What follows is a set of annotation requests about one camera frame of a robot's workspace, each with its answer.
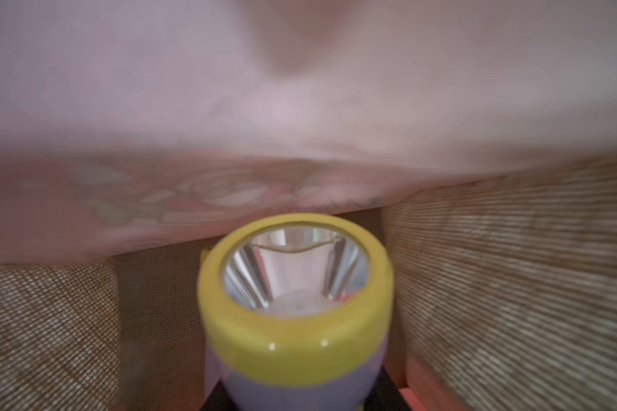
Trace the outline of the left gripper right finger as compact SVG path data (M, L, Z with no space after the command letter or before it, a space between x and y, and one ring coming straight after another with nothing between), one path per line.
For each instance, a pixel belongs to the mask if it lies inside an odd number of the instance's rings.
M386 368L382 368L375 385L364 401L365 411L411 411L399 388L392 381Z

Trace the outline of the red jute tote bag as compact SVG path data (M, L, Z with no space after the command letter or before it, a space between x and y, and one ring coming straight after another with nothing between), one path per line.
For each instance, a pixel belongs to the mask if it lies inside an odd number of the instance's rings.
M199 410L202 254L340 217L411 410L617 410L617 1L0 1L0 410Z

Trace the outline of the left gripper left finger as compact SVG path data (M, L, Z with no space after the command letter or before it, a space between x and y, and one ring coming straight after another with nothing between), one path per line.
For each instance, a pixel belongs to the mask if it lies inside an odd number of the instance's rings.
M231 411L231 398L221 382L214 386L201 411Z

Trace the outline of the purple flashlight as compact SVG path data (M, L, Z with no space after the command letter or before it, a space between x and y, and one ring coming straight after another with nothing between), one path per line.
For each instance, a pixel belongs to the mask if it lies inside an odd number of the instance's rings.
M359 410L387 353L394 270L363 227L287 214L205 251L197 300L239 409Z

